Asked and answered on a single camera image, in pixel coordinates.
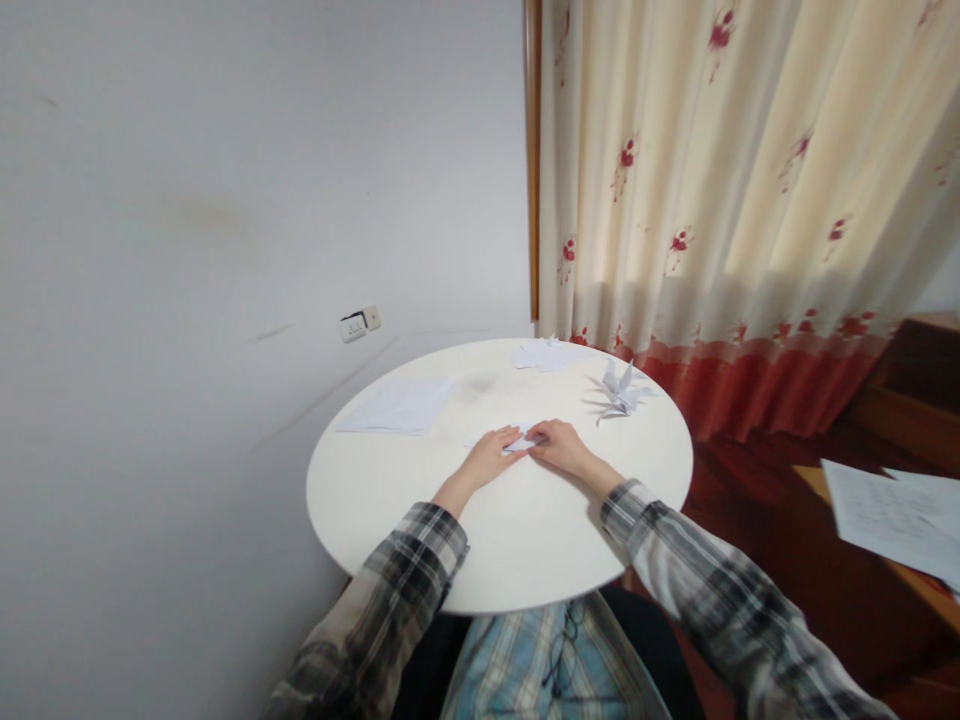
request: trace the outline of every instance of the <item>stack of paper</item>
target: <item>stack of paper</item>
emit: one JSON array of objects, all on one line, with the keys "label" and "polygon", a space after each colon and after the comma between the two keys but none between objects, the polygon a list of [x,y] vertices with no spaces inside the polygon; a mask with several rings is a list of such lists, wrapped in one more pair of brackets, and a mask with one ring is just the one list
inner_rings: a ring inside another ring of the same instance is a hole
[{"label": "stack of paper", "polygon": [[570,363],[592,357],[587,348],[549,339],[526,340],[517,348],[510,360],[518,370],[535,367],[540,372],[557,372]]},{"label": "stack of paper", "polygon": [[453,380],[394,378],[337,426],[339,432],[426,435],[453,391]]},{"label": "stack of paper", "polygon": [[929,476],[890,480],[829,460],[821,463],[841,538],[960,585],[960,483],[917,479]]}]

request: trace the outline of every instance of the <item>plaid sleeve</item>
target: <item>plaid sleeve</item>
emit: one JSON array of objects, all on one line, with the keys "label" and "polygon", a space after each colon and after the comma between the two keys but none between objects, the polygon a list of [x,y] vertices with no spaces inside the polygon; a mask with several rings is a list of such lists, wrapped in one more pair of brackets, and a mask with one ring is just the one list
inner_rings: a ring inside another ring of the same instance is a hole
[{"label": "plaid sleeve", "polygon": [[307,637],[261,718],[389,717],[403,666],[469,549],[450,513],[414,505]]},{"label": "plaid sleeve", "polygon": [[734,691],[750,718],[895,718],[807,629],[746,555],[670,510],[636,480],[601,520],[640,580]]}]

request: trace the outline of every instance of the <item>white paper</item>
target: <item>white paper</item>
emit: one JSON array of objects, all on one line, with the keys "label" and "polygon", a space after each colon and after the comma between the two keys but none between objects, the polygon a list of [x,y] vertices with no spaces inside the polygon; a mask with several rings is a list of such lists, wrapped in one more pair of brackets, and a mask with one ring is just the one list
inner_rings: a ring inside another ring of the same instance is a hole
[{"label": "white paper", "polygon": [[960,480],[889,468],[884,468],[883,471],[905,487],[921,490],[932,496],[939,512],[924,519],[940,532],[960,540]]},{"label": "white paper", "polygon": [[841,538],[960,584],[960,541],[934,525],[948,517],[936,492],[829,460],[821,464]]},{"label": "white paper", "polygon": [[[517,440],[517,441],[515,441],[515,442],[513,442],[513,443],[510,443],[509,445],[507,445],[507,446],[503,449],[504,452],[516,452],[517,450],[526,450],[527,448],[532,448],[534,445],[539,445],[539,444],[542,443],[544,440],[546,440],[547,438],[546,438],[545,435],[535,435],[534,438],[533,438],[533,440],[527,440],[527,432],[530,430],[530,428],[532,428],[532,427],[533,427],[534,425],[536,425],[536,424],[537,424],[537,423],[535,423],[535,422],[533,422],[533,423],[517,423],[517,426],[520,428],[520,432],[522,432],[523,435],[520,436],[520,439],[519,439],[519,440]],[[471,442],[468,442],[468,443],[467,443],[467,447],[473,447],[474,445],[476,445],[478,442],[480,442],[480,438],[482,438],[483,435],[484,435],[484,433],[481,433],[481,434],[478,435],[475,439],[473,439]]]},{"label": "white paper", "polygon": [[597,425],[607,417],[631,415],[637,409],[640,398],[657,395],[657,391],[651,387],[630,387],[635,372],[641,377],[646,377],[643,373],[635,371],[633,365],[627,365],[627,369],[623,371],[623,377],[617,380],[616,365],[613,360],[607,362],[607,371],[603,374],[601,385],[610,401],[610,406],[597,418]]},{"label": "white paper", "polygon": [[337,426],[338,432],[426,435],[443,410],[453,380],[393,378]]},{"label": "white paper", "polygon": [[518,370],[535,367],[540,372],[557,372],[567,365],[593,356],[587,348],[557,340],[555,337],[525,340],[510,360]]}]

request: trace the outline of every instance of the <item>wall socket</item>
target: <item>wall socket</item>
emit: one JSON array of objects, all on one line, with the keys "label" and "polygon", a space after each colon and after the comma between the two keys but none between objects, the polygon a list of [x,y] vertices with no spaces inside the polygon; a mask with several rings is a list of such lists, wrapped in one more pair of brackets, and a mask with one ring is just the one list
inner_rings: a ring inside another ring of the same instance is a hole
[{"label": "wall socket", "polygon": [[340,320],[340,337],[344,342],[359,340],[367,334],[367,324],[363,320],[362,312],[355,312]]},{"label": "wall socket", "polygon": [[367,305],[362,311],[363,319],[367,321],[367,330],[376,330],[383,323],[380,322],[380,313],[376,305]]}]

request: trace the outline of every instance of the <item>round white table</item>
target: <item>round white table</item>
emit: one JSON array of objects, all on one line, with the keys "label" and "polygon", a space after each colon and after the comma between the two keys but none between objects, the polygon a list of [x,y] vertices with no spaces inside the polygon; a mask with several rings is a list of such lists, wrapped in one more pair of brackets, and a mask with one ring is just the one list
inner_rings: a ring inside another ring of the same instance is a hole
[{"label": "round white table", "polygon": [[[487,340],[413,360],[357,394],[324,431],[307,471],[307,507],[320,542],[354,575],[410,506],[430,500],[463,462],[466,443],[487,430],[560,418],[625,477],[636,477],[679,509],[690,488],[693,449],[686,423],[652,380],[656,397],[629,417],[607,418],[600,380],[609,355],[564,370],[517,370],[510,356],[523,339]],[[614,361],[618,374],[626,363]],[[456,386],[425,437],[337,432],[389,377],[451,378]],[[470,552],[445,612],[477,615],[522,610],[583,595],[628,564],[600,530],[600,506],[579,481],[525,458],[477,492],[461,524]]]}]

